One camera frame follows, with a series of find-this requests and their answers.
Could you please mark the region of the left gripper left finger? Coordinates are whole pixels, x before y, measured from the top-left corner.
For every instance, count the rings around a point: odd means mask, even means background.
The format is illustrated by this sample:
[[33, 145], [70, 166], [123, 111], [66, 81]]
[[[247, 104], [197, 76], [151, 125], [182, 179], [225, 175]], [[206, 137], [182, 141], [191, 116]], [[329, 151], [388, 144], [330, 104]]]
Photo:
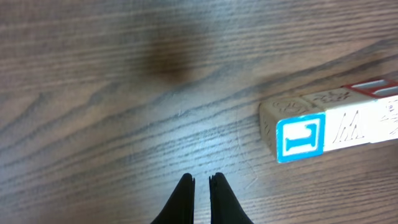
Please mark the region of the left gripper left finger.
[[185, 173], [151, 224], [193, 224], [194, 202], [195, 179]]

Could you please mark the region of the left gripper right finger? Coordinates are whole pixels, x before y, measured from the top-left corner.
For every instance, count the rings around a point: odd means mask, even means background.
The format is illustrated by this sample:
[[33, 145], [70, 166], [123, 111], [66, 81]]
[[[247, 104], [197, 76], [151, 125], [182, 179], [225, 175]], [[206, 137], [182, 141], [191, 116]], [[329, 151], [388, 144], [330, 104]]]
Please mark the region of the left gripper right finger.
[[209, 177], [211, 224], [253, 224], [223, 173]]

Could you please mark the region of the blue L block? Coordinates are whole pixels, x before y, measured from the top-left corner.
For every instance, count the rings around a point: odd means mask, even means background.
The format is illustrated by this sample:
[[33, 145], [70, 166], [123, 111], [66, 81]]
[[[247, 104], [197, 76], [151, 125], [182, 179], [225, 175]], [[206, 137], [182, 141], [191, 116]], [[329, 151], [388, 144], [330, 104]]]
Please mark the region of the blue L block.
[[278, 163], [323, 154], [326, 114], [300, 98], [263, 101], [259, 105], [260, 131]]

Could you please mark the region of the plain wood block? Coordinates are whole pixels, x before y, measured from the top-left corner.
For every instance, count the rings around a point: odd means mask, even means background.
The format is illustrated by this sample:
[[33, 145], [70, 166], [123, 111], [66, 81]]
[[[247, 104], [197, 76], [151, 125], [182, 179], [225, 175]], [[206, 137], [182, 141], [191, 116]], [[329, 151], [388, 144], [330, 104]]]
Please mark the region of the plain wood block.
[[368, 127], [374, 112], [373, 98], [336, 88], [304, 95], [303, 99], [325, 112], [325, 152], [370, 142]]

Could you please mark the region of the wood block red bone face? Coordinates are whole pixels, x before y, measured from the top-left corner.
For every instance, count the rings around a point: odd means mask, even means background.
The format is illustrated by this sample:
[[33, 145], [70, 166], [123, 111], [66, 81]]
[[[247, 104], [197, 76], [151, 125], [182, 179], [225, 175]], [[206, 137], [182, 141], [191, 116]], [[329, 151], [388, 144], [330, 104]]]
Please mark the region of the wood block red bone face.
[[344, 87], [374, 101], [369, 117], [371, 143], [397, 139], [397, 81], [377, 78]]

